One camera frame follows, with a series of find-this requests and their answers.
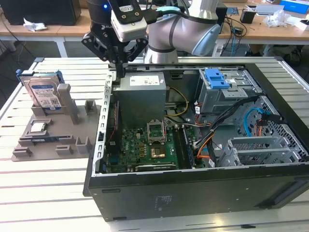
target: sticker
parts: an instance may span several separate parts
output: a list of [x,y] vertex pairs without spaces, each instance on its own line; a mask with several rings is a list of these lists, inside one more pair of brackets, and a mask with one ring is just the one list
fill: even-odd
[[52,85],[33,85],[31,88],[42,108],[50,110],[58,110],[61,108],[58,97],[53,94],[54,87]]
[[128,11],[133,11],[133,7],[132,5],[128,5],[128,6],[121,6],[119,7],[121,12],[128,12]]
[[222,150],[222,144],[216,145],[216,147],[214,148],[214,150]]
[[158,86],[159,76],[132,76],[130,86]]
[[172,196],[158,196],[154,200],[154,210],[155,211],[163,211],[166,209],[172,201]]
[[45,139],[32,139],[33,142],[45,142]]
[[228,83],[236,83],[236,81],[234,79],[226,79],[225,81],[228,82]]
[[201,114],[199,106],[195,107],[195,113],[198,115]]
[[212,167],[212,168],[214,168],[215,167],[215,164],[214,164],[214,162],[211,160],[211,159],[209,159],[209,165]]

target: blue hard drive label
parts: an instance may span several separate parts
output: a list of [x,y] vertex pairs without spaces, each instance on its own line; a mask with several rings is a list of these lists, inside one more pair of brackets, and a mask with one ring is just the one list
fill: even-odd
[[44,88],[44,89],[46,89],[46,88],[52,88],[52,89],[54,89],[52,85],[40,85],[40,86],[35,85],[35,86],[31,86],[31,87],[32,87],[33,89],[42,89],[42,88]]
[[31,88],[42,108],[47,110],[59,110],[61,108],[59,98],[54,94],[56,91],[52,85],[33,85]]

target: cpu chip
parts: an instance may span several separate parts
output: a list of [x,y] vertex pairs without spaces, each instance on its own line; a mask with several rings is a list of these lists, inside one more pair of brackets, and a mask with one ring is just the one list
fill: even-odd
[[151,158],[165,158],[165,146],[164,145],[154,145],[150,147]]

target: black box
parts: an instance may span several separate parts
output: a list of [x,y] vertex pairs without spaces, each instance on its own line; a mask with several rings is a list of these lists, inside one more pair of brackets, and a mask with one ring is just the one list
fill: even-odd
[[225,16],[226,16],[226,12],[227,12],[227,7],[222,2],[218,2],[217,9],[216,9],[216,14],[218,16],[217,24],[219,24],[221,26],[220,33],[222,31],[222,27],[223,27],[224,19],[225,19]]
[[11,25],[23,25],[24,18],[46,25],[75,25],[81,15],[78,0],[0,0],[4,15]]
[[240,16],[240,21],[242,23],[249,23],[251,24],[256,12],[255,11],[242,11]]

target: slatted metal table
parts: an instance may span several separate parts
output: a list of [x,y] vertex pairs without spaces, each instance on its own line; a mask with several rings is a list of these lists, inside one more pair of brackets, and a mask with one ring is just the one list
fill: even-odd
[[[180,58],[180,62],[256,63],[286,101],[309,125],[309,86],[287,64],[273,58]],[[78,105],[100,104],[107,64],[98,58],[46,58],[33,70],[60,69]],[[13,148],[32,111],[32,101],[19,84],[0,110],[0,231],[308,231],[309,191],[276,210],[231,212],[106,223],[95,202],[82,194],[87,159],[12,162]]]

